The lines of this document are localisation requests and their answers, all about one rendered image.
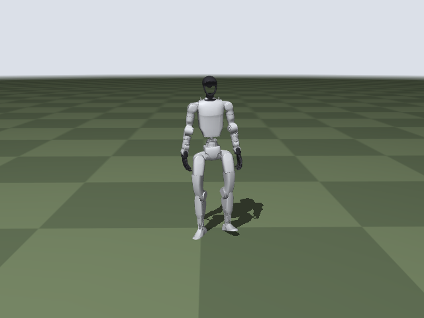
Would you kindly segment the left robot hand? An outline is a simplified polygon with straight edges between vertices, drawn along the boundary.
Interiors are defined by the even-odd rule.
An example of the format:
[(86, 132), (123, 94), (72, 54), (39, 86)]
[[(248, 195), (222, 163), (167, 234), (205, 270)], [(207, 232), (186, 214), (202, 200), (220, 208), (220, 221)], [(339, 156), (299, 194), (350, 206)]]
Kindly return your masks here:
[(235, 154), (237, 155), (237, 165), (235, 167), (237, 167), (236, 168), (237, 170), (240, 170), (242, 168), (242, 158), (241, 158), (241, 155), (240, 155), (241, 151), (240, 151), (239, 147), (236, 148)]

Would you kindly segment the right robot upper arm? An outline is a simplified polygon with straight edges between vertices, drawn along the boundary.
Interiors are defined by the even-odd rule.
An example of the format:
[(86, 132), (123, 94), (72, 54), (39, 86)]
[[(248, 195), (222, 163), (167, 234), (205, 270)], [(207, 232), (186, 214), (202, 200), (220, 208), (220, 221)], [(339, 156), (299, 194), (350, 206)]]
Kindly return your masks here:
[(185, 128), (185, 134), (192, 135), (194, 128), (193, 122), (195, 118), (195, 112), (198, 110), (198, 102), (190, 103), (187, 106), (187, 115), (186, 115), (186, 128)]

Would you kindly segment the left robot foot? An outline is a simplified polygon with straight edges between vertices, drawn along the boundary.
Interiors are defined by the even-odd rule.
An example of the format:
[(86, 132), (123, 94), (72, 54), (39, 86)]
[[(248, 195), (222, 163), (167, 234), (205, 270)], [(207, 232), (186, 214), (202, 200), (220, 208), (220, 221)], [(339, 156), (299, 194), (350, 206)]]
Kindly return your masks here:
[(235, 228), (232, 224), (228, 224), (228, 225), (225, 225), (225, 224), (223, 224), (223, 226), (222, 226), (222, 230), (223, 231), (239, 231), (237, 228)]

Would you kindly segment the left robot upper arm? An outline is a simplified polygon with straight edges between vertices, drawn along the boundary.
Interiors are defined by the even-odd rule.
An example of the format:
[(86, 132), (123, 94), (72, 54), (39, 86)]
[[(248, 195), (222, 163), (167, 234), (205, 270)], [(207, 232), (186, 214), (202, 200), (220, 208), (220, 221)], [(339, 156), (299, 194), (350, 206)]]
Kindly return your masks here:
[(228, 122), (227, 130), (230, 133), (233, 133), (238, 130), (237, 125), (235, 124), (235, 115), (233, 111), (233, 104), (230, 101), (223, 101), (224, 109), (226, 110), (226, 118)]

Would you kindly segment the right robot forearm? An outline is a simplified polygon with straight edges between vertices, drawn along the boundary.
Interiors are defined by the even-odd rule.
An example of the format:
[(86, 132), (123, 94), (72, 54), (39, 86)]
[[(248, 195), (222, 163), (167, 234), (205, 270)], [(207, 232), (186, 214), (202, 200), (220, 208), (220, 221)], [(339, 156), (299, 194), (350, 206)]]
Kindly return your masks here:
[(190, 140), (191, 140), (191, 136), (188, 134), (185, 134), (186, 132), (186, 127), (184, 129), (184, 135), (183, 135), (183, 142), (182, 142), (182, 149), (181, 149), (181, 154), (184, 155), (184, 152), (189, 150), (189, 145), (190, 145)]

